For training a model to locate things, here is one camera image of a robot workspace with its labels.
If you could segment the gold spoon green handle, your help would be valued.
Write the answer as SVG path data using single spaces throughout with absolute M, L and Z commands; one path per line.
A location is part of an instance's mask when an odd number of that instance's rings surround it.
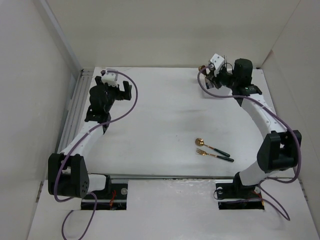
M 197 146 L 199 146 L 199 147 L 205 146 L 205 147 L 207 147 L 207 148 L 209 148 L 209 149 L 211 149 L 211 150 L 214 150 L 215 152 L 217 152 L 217 153 L 219 153 L 219 154 L 221 154 L 221 155 L 223 155 L 223 156 L 225 156 L 225 157 L 228 157 L 228 158 L 229 158 L 229 157 L 231 156 L 229 153 L 226 153 L 226 152 L 224 152 L 224 151 L 222 151 L 222 150 L 219 150 L 219 149 L 217 149 L 217 148 L 215 148 L 215 147 L 212 147 L 212 146 L 210 146 L 210 145 L 205 144 L 205 142 L 204 142 L 204 140 L 203 140 L 202 138 L 196 138 L 196 139 L 195 139 L 195 144 L 196 144 Z

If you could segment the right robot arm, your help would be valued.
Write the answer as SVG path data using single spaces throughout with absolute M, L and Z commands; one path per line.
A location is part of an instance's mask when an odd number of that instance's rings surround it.
M 239 106 L 245 110 L 264 138 L 257 152 L 256 161 L 247 169 L 237 172 L 232 183 L 219 183 L 219 199 L 248 199 L 258 184 L 276 171 L 301 170 L 302 135 L 292 130 L 269 108 L 260 88 L 252 83 L 253 64 L 250 60 L 235 60 L 231 72 L 227 61 L 214 54 L 204 68 L 207 88 L 226 87 L 232 91 Z

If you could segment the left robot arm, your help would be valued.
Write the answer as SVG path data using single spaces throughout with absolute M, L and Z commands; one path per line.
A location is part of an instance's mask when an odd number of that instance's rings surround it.
M 116 81 L 99 76 L 95 80 L 96 85 L 89 90 L 90 105 L 81 130 L 65 149 L 48 159 L 50 195 L 81 199 L 91 191 L 103 199 L 111 195 L 112 186 L 107 183 L 107 177 L 90 175 L 85 160 L 112 123 L 110 110 L 114 102 L 131 100 L 132 85 L 123 81 L 124 90 L 120 90 Z

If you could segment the brown wooden spoon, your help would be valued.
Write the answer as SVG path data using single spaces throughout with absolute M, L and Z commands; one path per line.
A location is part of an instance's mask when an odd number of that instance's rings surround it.
M 201 65 L 198 67 L 198 70 L 201 71 L 202 69 L 204 69 L 206 66 L 205 65 Z

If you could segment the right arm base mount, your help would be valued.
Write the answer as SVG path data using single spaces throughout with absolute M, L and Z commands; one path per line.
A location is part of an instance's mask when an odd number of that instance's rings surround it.
M 261 192 L 257 185 L 237 189 L 232 182 L 215 183 L 214 198 L 219 210 L 264 210 Z

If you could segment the gold fork green handle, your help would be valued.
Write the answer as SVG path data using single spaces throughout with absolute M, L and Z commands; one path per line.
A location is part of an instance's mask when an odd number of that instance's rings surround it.
M 196 153 L 201 155 L 201 156 L 211 156 L 211 157 L 214 157 L 214 158 L 217 158 L 217 159 L 221 159 L 221 160 L 224 160 L 224 161 L 227 161 L 227 162 L 231 162 L 231 163 L 233 163 L 235 161 L 234 159 L 232 159 L 230 157 L 207 153 L 206 151 L 201 150 L 199 148 L 196 149 Z

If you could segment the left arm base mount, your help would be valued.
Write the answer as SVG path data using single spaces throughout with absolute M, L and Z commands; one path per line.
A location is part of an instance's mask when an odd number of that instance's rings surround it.
M 96 210 L 124 211 L 127 209 L 128 182 L 109 179 L 103 190 L 95 190 Z

